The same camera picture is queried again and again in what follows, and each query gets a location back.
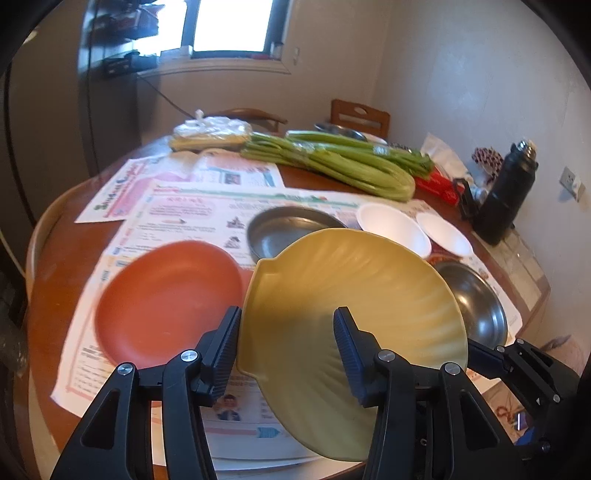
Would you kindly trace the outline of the spotted cloth item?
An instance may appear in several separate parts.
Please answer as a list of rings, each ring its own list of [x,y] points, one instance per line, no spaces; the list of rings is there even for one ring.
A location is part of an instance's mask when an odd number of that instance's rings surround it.
[[[472,160],[491,178],[496,179],[501,171],[504,157],[493,148],[477,147]]]

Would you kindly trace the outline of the grey refrigerator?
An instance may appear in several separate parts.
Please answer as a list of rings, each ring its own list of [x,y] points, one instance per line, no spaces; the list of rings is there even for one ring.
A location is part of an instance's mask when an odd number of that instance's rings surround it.
[[[135,76],[79,72],[88,2],[60,2],[1,77],[1,234],[19,262],[53,200],[140,144]]]

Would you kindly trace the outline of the deep steel bowl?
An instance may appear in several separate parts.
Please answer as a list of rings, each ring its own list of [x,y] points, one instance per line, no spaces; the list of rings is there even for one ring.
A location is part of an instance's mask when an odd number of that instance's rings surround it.
[[[508,323],[494,290],[473,269],[457,261],[440,261],[435,269],[459,305],[468,338],[488,348],[505,345]]]

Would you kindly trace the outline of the red tissue box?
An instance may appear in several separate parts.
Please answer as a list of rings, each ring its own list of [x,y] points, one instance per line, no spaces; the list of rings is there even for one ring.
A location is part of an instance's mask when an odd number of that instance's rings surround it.
[[[420,152],[429,156],[435,167],[427,180],[416,179],[417,188],[456,207],[460,195],[454,189],[453,180],[461,178],[473,185],[474,179],[468,168],[447,143],[431,133],[425,138]]]

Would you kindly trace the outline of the curved wooden chair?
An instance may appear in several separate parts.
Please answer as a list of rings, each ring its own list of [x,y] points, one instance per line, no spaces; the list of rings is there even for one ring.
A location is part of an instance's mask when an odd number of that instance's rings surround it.
[[[287,126],[287,119],[279,115],[255,108],[235,108],[216,112],[204,113],[207,117],[228,117],[248,122],[256,132],[279,134],[280,129]]]

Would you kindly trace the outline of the red paper noodle bowl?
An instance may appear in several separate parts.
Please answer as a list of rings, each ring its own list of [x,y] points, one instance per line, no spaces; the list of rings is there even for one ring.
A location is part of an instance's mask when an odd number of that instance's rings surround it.
[[[387,238],[411,250],[423,259],[432,253],[432,243],[411,217],[380,203],[366,203],[356,210],[356,222],[363,231]]]

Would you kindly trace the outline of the yellow shell-shaped plate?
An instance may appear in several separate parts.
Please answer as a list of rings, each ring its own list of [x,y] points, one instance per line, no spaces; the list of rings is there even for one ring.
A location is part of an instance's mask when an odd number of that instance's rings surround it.
[[[336,228],[256,264],[236,366],[304,447],[334,460],[368,457],[384,388],[375,359],[383,350],[406,370],[468,364],[459,306],[420,256],[378,235]]]

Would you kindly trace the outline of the bagged yellow food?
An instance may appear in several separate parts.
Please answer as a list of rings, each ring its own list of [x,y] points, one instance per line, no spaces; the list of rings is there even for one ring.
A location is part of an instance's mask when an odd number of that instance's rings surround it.
[[[174,151],[204,151],[211,148],[238,150],[252,137],[252,126],[239,119],[226,116],[204,116],[185,120],[173,129],[168,141]]]

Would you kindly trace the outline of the wall power socket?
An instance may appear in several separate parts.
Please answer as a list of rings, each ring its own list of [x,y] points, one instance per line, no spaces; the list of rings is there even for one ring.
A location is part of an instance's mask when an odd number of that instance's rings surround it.
[[[565,167],[561,174],[559,183],[577,202],[580,201],[586,187],[578,175],[576,175],[568,167]]]

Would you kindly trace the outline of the orange plastic plate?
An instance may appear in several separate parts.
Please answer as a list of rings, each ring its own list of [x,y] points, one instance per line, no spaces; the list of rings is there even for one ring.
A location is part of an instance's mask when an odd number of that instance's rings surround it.
[[[195,347],[244,296],[242,268],[228,253],[201,241],[170,243],[108,283],[94,314],[95,337],[112,364],[154,367]]]

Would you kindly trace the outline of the black thermos bottle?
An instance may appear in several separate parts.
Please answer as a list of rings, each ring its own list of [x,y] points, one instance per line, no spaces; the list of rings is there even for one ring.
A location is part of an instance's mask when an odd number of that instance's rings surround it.
[[[479,204],[464,178],[452,181],[459,196],[460,214],[486,243],[496,246],[513,225],[536,178],[537,147],[531,140],[511,145],[484,201]]]

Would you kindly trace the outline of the wooden chair with backrest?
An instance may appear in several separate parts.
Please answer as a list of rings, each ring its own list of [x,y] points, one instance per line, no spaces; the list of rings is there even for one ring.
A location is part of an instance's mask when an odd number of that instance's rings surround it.
[[[391,115],[361,103],[334,99],[331,102],[332,124],[368,133],[386,140],[388,138]]]

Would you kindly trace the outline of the window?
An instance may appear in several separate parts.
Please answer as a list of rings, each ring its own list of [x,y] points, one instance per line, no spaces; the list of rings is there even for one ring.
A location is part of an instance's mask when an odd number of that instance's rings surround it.
[[[142,54],[190,59],[269,58],[283,42],[289,1],[155,1],[158,33],[134,42]]]

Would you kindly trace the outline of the pink student newspaper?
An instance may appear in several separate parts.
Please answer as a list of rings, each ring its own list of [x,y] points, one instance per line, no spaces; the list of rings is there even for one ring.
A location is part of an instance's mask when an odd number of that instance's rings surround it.
[[[127,160],[77,217],[78,224],[122,221],[154,182],[193,182],[283,188],[276,165],[247,160],[236,152],[207,149]]]

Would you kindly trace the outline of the celery bunch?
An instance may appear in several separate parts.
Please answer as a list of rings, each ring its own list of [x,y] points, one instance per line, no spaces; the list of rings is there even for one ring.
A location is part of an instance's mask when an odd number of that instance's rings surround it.
[[[318,131],[283,137],[253,133],[240,151],[249,160],[293,166],[329,176],[365,193],[398,202],[414,197],[435,163],[427,154]]]

